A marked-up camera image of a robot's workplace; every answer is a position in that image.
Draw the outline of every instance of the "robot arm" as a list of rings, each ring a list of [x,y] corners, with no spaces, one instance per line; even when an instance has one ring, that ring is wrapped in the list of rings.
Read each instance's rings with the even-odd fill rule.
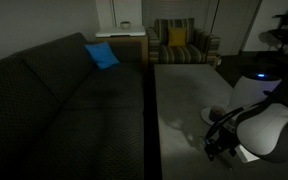
[[[288,107],[267,103],[237,117],[236,135],[255,156],[279,163],[288,160]]]
[[[231,105],[226,108],[229,109],[228,113],[206,134],[205,151],[210,160],[226,149],[235,155],[234,148],[239,144],[253,155],[270,162],[288,160],[288,81],[281,84],[278,82],[267,89],[270,82],[253,80],[242,77],[237,82],[231,95]],[[265,90],[274,90],[277,96],[269,93],[267,97],[263,94]],[[254,99],[261,103],[249,106],[249,102]],[[223,127],[227,121],[235,124],[234,131],[229,132]],[[210,139],[218,130],[218,140]]]

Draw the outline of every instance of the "sofa cushion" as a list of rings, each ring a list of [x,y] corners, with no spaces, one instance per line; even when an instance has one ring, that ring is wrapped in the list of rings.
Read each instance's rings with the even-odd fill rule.
[[[16,57],[0,60],[0,176],[8,176],[60,108]]]
[[[119,63],[108,42],[93,45],[87,44],[85,48],[100,69],[105,69]]]
[[[186,28],[168,28],[168,46],[185,46]]]
[[[185,27],[187,28],[186,43],[192,43],[194,40],[194,18],[186,19],[156,19],[155,31],[160,39],[161,44],[167,44],[169,27]]]
[[[161,50],[159,54],[159,63],[160,64],[205,63],[205,54],[191,44],[177,47],[169,47],[166,45],[161,45]]]
[[[142,109],[63,111],[22,164],[22,179],[144,179]]]
[[[109,42],[113,54],[120,62],[142,62],[142,43],[139,41]]]
[[[142,82],[140,63],[120,63],[94,70],[63,108],[143,107]]]
[[[86,43],[83,35],[76,33],[18,54],[63,103],[93,67]]]

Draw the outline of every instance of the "floor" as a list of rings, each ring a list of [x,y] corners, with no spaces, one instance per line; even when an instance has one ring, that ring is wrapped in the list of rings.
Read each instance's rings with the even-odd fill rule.
[[[216,68],[216,71],[232,87],[242,75],[251,72],[266,72],[283,79],[288,74],[288,58],[227,56],[222,57],[222,62]],[[162,179],[153,70],[149,71],[148,79],[145,83],[144,117],[145,179]],[[241,172],[240,176],[235,178],[247,179],[248,176],[254,175],[254,173],[259,179],[284,179],[288,177],[288,163],[276,165],[258,161],[249,164],[249,166],[251,167],[249,172]]]

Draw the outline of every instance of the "blue pillow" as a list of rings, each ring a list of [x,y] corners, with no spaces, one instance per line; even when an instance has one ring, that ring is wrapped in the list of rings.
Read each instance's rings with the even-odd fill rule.
[[[93,61],[100,69],[108,68],[114,64],[118,64],[119,61],[113,54],[108,42],[98,44],[88,44],[85,48],[91,55]]]

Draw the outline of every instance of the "sofa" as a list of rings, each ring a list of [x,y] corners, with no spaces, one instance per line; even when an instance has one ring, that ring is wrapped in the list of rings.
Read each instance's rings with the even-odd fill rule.
[[[170,28],[185,28],[185,45],[171,46]],[[218,58],[220,37],[194,28],[194,18],[156,19],[147,28],[149,66],[154,64],[214,64]]]
[[[0,179],[144,179],[141,45],[111,43],[120,63],[99,69],[85,44],[0,60]]]

